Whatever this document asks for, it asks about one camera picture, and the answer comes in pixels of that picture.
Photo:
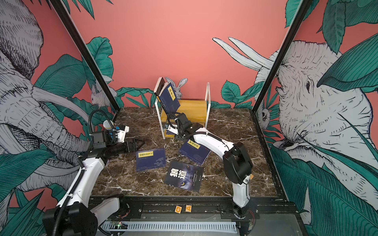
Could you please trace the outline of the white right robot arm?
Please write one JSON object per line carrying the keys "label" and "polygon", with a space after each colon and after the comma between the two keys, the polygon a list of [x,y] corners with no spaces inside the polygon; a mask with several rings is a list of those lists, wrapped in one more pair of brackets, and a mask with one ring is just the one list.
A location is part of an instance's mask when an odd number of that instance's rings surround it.
{"label": "white right robot arm", "polygon": [[202,165],[211,152],[223,162],[223,170],[233,186],[233,202],[236,208],[245,208],[250,201],[249,180],[252,161],[243,143],[226,141],[198,123],[192,123],[183,113],[170,113],[167,116],[169,131],[184,143],[180,154],[194,162],[194,165],[174,161],[169,166],[165,184],[185,190],[198,192],[203,175]]}

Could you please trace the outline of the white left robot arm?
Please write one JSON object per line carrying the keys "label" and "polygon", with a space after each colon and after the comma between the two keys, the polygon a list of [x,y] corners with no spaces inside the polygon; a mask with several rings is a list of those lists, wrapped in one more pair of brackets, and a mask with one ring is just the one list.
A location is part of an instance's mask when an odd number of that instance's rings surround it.
{"label": "white left robot arm", "polygon": [[95,182],[112,157],[134,153],[145,144],[140,139],[125,139],[114,145],[94,145],[78,158],[79,172],[64,197],[54,209],[47,210],[42,218],[49,236],[94,236],[98,227],[111,215],[123,219],[131,212],[123,195],[113,195],[94,208],[89,200]]}

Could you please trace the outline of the purple portrait book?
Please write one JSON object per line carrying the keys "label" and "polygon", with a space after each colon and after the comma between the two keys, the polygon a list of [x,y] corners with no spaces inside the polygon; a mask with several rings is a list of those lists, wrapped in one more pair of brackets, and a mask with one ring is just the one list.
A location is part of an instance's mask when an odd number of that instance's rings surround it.
{"label": "purple portrait book", "polygon": [[174,138],[176,135],[178,135],[177,125],[166,123],[165,136],[168,138]]}

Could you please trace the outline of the dark brown book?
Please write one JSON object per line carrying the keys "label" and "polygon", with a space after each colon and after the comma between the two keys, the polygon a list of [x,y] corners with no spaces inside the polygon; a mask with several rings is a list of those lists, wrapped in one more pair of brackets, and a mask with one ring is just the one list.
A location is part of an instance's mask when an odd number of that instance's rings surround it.
{"label": "dark brown book", "polygon": [[156,96],[156,100],[159,102],[163,111],[167,114],[167,109],[164,103],[160,99],[160,93],[162,92],[164,86],[165,86],[165,79],[163,77],[159,77],[157,80],[156,86],[154,88],[154,95]]}

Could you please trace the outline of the blue book yellow label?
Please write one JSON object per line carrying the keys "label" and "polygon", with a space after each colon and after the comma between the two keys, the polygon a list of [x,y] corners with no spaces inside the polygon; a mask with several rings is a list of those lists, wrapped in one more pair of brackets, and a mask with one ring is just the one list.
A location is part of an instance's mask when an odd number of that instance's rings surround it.
{"label": "blue book yellow label", "polygon": [[176,96],[175,90],[170,83],[163,88],[159,94],[159,99],[163,105],[164,111],[169,113],[175,113],[180,107],[178,97]]}
{"label": "blue book yellow label", "polygon": [[164,148],[142,150],[136,152],[136,171],[156,169],[166,166],[166,156]]}
{"label": "blue book yellow label", "polygon": [[179,152],[189,160],[202,166],[210,154],[210,150],[192,140],[188,140],[180,147]]}

